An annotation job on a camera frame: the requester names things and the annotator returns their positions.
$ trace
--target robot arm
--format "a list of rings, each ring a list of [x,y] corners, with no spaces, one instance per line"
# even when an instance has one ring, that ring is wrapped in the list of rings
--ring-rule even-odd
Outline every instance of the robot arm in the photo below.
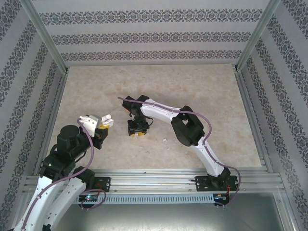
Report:
[[[102,148],[102,143],[108,135],[109,128],[113,125],[110,115],[99,117],[97,115],[80,116],[79,121],[90,134],[93,146]],[[94,182],[94,172],[86,169],[82,174],[71,178],[65,190],[55,200],[59,188],[64,181],[51,186],[39,197],[47,186],[55,181],[69,176],[75,168],[76,161],[90,148],[90,141],[81,127],[68,125],[61,129],[57,136],[57,144],[53,146],[49,156],[47,156],[40,169],[40,177],[37,188],[29,203],[29,206],[14,228],[14,231],[51,231],[56,230],[56,226],[64,213],[68,210],[73,201],[87,188],[91,188]],[[22,229],[26,215],[34,200],[37,200],[26,221],[26,226]]]
[[[190,111],[192,109],[188,106],[183,108],[175,108],[157,103],[147,96],[140,96],[137,101],[144,103],[134,103],[123,101],[123,107],[127,109],[132,115],[134,120],[128,121],[128,133],[132,135],[136,132],[146,133],[148,129],[146,118],[156,118],[167,123],[170,123],[174,129],[174,132],[178,140],[185,146],[190,147],[200,158],[207,173],[212,177],[212,181],[216,181],[218,185],[222,185],[230,176],[230,171],[217,164],[207,153],[205,146],[210,151],[211,155],[220,162],[214,154],[213,150],[209,146],[208,142],[203,141],[205,139],[205,133],[203,131],[203,125],[196,115],[188,113],[177,113],[176,111]]]

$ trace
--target patterned wallpaper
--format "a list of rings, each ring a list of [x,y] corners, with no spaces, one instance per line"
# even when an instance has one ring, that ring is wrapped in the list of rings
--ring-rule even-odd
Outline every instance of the patterned wallpaper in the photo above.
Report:
[[[300,230],[308,230],[307,15],[307,1],[281,1],[242,69],[271,164],[282,175]]]
[[[62,75],[18,0],[1,1],[0,15],[0,230],[8,230]]]
[[[33,1],[67,66],[235,64],[268,2]]]

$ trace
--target wire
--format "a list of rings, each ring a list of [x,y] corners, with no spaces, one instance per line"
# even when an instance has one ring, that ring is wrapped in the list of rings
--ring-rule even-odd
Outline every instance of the wire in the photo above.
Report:
[[[75,174],[73,174],[73,175],[71,175],[71,176],[64,177],[64,178],[62,178],[62,179],[60,179],[60,180],[57,180],[57,181],[51,183],[50,185],[46,186],[46,187],[37,195],[37,197],[34,199],[33,203],[31,204],[31,206],[30,206],[30,208],[29,208],[29,210],[28,210],[28,212],[27,212],[27,214],[26,214],[26,217],[25,217],[25,220],[24,220],[24,222],[23,222],[23,225],[22,225],[22,227],[21,227],[22,230],[25,230],[25,227],[26,227],[26,225],[27,225],[27,221],[28,221],[28,219],[29,219],[29,216],[30,216],[30,214],[31,214],[31,212],[32,212],[32,210],[33,210],[35,204],[37,203],[37,201],[42,197],[42,195],[43,195],[49,188],[51,188],[53,185],[55,185],[55,184],[57,184],[57,183],[60,183],[60,182],[62,182],[62,181],[69,180],[69,179],[71,179],[71,178],[74,178],[74,177],[78,176],[79,174],[81,174],[81,173],[83,173],[84,171],[86,171],[86,170],[89,168],[89,166],[91,165],[91,163],[92,163],[92,161],[93,161],[93,158],[94,158],[94,145],[93,145],[93,142],[92,142],[92,139],[91,139],[90,134],[88,133],[87,129],[83,126],[83,124],[80,122],[80,119],[77,120],[77,123],[81,126],[82,130],[83,130],[84,133],[87,135],[87,137],[88,137],[88,139],[89,139],[89,142],[90,142],[91,157],[90,157],[90,160],[89,160],[88,164],[87,164],[83,169],[81,169],[79,172],[77,172],[77,173],[75,173]]]
[[[230,196],[230,185],[228,184],[226,197],[228,198],[229,196]]]
[[[75,163],[77,163],[79,160],[81,160],[83,157],[85,157],[86,153],[87,153],[87,151],[85,151],[84,154],[78,160],[75,161]]]
[[[100,203],[98,203],[97,205],[92,206],[91,208],[84,208],[82,205],[83,205],[83,203],[86,202],[86,201],[82,201],[82,202],[81,202],[81,205],[80,205],[80,207],[81,207],[82,210],[83,210],[83,209],[86,209],[87,211],[89,211],[89,210],[95,209],[95,208],[97,208],[98,206],[102,205],[102,203],[104,203],[104,201],[106,200],[107,194],[106,194],[106,192],[105,192],[103,189],[90,189],[90,190],[86,190],[86,191],[83,191],[80,195],[82,195],[82,194],[84,194],[84,193],[89,193],[89,192],[99,192],[99,193],[102,193],[102,192],[103,192],[103,193],[105,194],[105,197],[104,197],[104,199],[102,199],[102,201],[101,201]]]
[[[97,186],[99,187],[99,189],[102,189],[102,188],[103,188],[102,185],[101,185],[100,183],[96,183],[95,185],[97,185]]]
[[[149,127],[150,127],[150,126],[153,124],[154,120],[153,120],[153,118],[151,118],[151,117],[147,117],[147,116],[146,116],[146,118],[152,120],[152,123],[149,125]]]
[[[207,124],[208,124],[208,127],[209,127],[209,131],[208,131],[208,134],[206,135],[206,137],[204,138],[203,140],[203,146],[205,148],[205,150],[207,151],[208,155],[210,156],[210,158],[215,162],[217,163],[218,165],[222,166],[222,167],[226,167],[226,168],[231,168],[233,170],[236,171],[236,173],[238,174],[238,185],[237,185],[237,188],[236,188],[236,191],[235,191],[235,194],[234,194],[234,197],[232,198],[232,200],[230,200],[226,205],[229,205],[232,201],[234,201],[239,189],[240,189],[240,184],[241,184],[241,174],[240,174],[240,171],[238,169],[236,169],[235,167],[231,167],[231,166],[228,166],[228,165],[224,165],[220,162],[218,162],[213,156],[212,154],[210,153],[210,151],[208,150],[207,146],[205,145],[205,142],[206,140],[209,138],[209,136],[211,135],[212,133],[212,125],[210,123],[210,121],[202,114],[200,113],[197,113],[197,112],[190,112],[190,111],[180,111],[180,110],[172,110],[170,108],[167,108],[167,107],[164,107],[160,104],[155,104],[155,103],[150,103],[150,102],[143,102],[143,101],[138,101],[138,100],[128,100],[128,99],[123,99],[121,97],[118,97],[118,99],[120,100],[123,100],[123,101],[127,101],[127,102],[132,102],[132,103],[141,103],[141,104],[147,104],[147,105],[152,105],[152,106],[155,106],[155,107],[159,107],[159,108],[162,108],[164,110],[167,110],[169,112],[174,112],[174,113],[182,113],[182,114],[192,114],[192,115],[197,115],[199,117],[201,117],[202,119],[204,119]]]

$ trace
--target red wire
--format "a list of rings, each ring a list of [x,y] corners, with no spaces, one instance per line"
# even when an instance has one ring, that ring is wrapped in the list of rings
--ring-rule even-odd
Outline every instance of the red wire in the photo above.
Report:
[[[227,193],[226,193],[226,195],[227,195],[227,198],[229,197],[229,193],[230,193],[230,185],[228,184],[228,186],[227,186]]]
[[[96,183],[95,185],[97,185],[98,187],[100,187],[99,189],[102,189],[102,185],[101,185],[100,183]]]

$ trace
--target floor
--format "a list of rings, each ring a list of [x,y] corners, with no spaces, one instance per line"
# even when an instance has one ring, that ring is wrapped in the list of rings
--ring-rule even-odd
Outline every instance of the floor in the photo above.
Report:
[[[95,150],[92,169],[203,167],[163,121],[154,120],[145,136],[128,136],[130,117],[117,97],[142,94],[173,107],[187,105],[205,115],[213,127],[209,144],[221,162],[235,167],[261,166],[230,64],[71,67],[50,148],[60,129],[76,125],[79,116],[111,114],[114,126],[103,148]],[[207,125],[202,123],[207,133]],[[89,158],[88,154],[78,165],[85,166]]]

